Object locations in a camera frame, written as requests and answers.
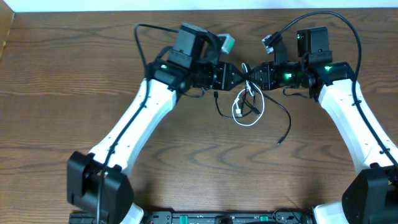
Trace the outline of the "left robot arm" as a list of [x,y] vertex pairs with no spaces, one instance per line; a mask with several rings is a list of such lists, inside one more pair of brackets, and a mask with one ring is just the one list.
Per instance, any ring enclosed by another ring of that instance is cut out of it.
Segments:
[[67,200],[86,212],[84,223],[140,223],[144,211],[134,203],[129,180],[145,143],[160,121],[191,88],[229,91],[242,73],[220,57],[234,39],[189,23],[176,30],[176,41],[144,64],[139,91],[115,127],[89,153],[67,161]]

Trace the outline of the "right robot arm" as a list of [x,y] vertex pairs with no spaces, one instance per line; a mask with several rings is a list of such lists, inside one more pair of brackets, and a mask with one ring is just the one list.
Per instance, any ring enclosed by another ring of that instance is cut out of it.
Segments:
[[308,88],[338,128],[356,178],[339,201],[313,208],[315,223],[397,223],[397,146],[366,103],[347,62],[332,61],[326,27],[297,32],[301,62],[289,62],[280,32],[263,38],[274,61],[249,72],[262,90]]

